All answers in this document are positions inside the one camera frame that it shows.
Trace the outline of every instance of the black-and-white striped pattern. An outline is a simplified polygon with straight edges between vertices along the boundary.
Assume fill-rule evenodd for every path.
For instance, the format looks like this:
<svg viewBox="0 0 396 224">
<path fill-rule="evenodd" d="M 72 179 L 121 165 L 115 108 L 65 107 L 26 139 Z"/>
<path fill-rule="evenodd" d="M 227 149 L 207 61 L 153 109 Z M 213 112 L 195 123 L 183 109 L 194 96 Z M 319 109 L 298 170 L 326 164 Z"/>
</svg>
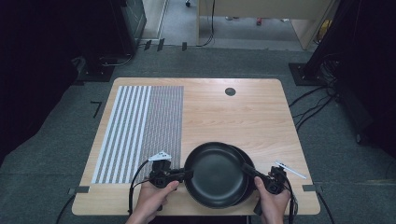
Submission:
<svg viewBox="0 0 396 224">
<path fill-rule="evenodd" d="M 92 183 L 131 183 L 140 164 L 162 150 L 179 168 L 182 109 L 181 86 L 120 86 Z M 149 163 L 136 182 L 150 170 Z"/>
</svg>

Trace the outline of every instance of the controller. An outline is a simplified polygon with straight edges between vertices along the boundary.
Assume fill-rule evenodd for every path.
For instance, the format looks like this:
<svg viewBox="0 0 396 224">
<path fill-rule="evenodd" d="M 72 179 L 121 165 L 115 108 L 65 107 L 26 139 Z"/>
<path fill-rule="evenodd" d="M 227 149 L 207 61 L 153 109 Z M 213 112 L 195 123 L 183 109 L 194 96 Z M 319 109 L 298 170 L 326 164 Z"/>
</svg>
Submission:
<svg viewBox="0 0 396 224">
<path fill-rule="evenodd" d="M 152 171 L 149 174 L 149 182 L 159 189 L 165 188 L 170 182 L 177 180 L 182 183 L 184 180 L 192 179 L 193 170 L 185 171 L 181 169 L 170 169 L 171 162 L 159 160 L 152 163 Z"/>
<path fill-rule="evenodd" d="M 272 194 L 279 194 L 285 188 L 284 184 L 286 181 L 286 172 L 283 170 L 283 167 L 271 167 L 271 172 L 269 175 L 264 175 L 258 172 L 256 169 L 251 167 L 250 165 L 244 163 L 242 165 L 242 171 L 245 172 L 247 175 L 251 177 L 258 176 L 262 179 L 265 188 L 268 192 Z M 257 202 L 256 206 L 254 207 L 254 213 L 257 215 L 262 214 L 262 204 L 260 201 Z"/>
</svg>

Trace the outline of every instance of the black frying pan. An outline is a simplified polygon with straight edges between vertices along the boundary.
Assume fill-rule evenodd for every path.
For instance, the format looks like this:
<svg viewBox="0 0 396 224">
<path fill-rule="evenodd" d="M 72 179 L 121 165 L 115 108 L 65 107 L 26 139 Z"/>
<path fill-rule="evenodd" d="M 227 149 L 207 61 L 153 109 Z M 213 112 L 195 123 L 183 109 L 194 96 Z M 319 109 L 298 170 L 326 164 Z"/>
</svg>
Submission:
<svg viewBox="0 0 396 224">
<path fill-rule="evenodd" d="M 184 165 L 186 170 L 194 171 L 194 178 L 185 181 L 186 188 L 192 198 L 210 208 L 241 203 L 254 189 L 252 179 L 241 170 L 244 162 L 253 165 L 237 147 L 219 142 L 200 145 Z"/>
</svg>

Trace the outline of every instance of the hand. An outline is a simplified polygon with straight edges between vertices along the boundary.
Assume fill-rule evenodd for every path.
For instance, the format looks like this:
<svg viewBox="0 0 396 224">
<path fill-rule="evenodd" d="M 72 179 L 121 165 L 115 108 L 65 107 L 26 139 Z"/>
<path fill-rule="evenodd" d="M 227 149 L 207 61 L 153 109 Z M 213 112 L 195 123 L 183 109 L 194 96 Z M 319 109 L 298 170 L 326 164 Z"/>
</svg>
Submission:
<svg viewBox="0 0 396 224">
<path fill-rule="evenodd" d="M 267 191 L 258 176 L 254 177 L 254 183 L 260 193 L 260 201 L 262 203 L 262 223 L 263 224 L 283 224 L 283 215 L 290 200 L 290 192 L 283 190 L 279 194 L 272 194 Z"/>
<path fill-rule="evenodd" d="M 127 224 L 147 224 L 157 215 L 157 209 L 167 203 L 166 196 L 175 191 L 178 181 L 169 183 L 164 189 L 157 189 L 150 182 L 142 184 L 136 208 L 127 220 Z"/>
</svg>

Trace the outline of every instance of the wooden table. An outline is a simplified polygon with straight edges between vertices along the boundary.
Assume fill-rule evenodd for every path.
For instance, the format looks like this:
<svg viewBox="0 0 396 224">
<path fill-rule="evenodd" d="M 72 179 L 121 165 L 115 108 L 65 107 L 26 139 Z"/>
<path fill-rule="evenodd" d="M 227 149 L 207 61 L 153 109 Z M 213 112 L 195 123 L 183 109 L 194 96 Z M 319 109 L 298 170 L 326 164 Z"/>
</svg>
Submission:
<svg viewBox="0 0 396 224">
<path fill-rule="evenodd" d="M 213 1 L 197 1 L 197 45 L 200 45 L 200 17 L 212 15 Z M 308 49 L 334 2 L 335 0 L 216 0 L 214 16 L 290 19 L 302 48 Z"/>
<path fill-rule="evenodd" d="M 299 214 L 314 215 L 320 210 L 297 132 L 293 125 L 281 83 L 277 79 L 217 78 L 138 78 L 122 77 L 114 81 L 104 115 L 92 145 L 81 186 L 73 204 L 75 215 L 127 215 L 130 184 L 93 184 L 92 176 L 104 140 L 106 126 L 119 86 L 183 86 L 180 164 L 190 152 L 206 142 L 223 142 L 242 148 L 257 170 L 270 171 L 276 160 L 283 161 L 307 179 L 288 172 L 299 202 Z M 229 96 L 227 88 L 236 94 Z M 140 188 L 135 189 L 134 204 Z M 243 216 L 253 215 L 257 190 L 244 203 L 226 209 L 210 209 L 198 204 L 181 184 L 168 197 L 162 216 Z"/>
</svg>

